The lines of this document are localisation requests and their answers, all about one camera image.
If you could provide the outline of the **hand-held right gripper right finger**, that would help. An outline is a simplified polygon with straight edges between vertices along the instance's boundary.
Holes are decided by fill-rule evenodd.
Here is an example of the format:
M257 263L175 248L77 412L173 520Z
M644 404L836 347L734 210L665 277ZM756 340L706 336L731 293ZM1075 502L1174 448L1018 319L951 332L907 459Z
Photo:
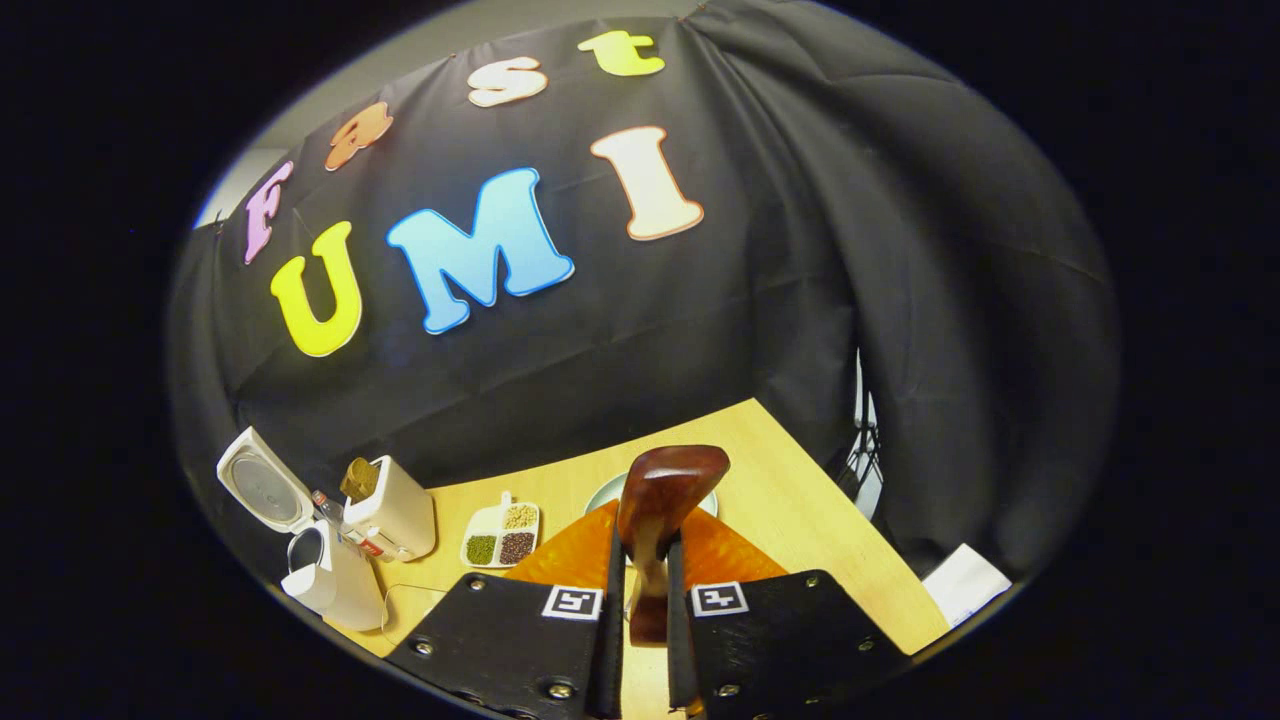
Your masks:
M668 553L673 708L704 719L837 719L910 659L826 570L787 571L692 510Z

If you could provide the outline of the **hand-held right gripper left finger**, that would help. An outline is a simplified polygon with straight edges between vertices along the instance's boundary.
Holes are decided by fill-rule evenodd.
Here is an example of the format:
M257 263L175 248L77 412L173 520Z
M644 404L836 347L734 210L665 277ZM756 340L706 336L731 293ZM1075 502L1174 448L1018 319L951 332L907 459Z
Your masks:
M389 652L436 691L521 719L623 715L625 559L609 501L503 577L460 578Z

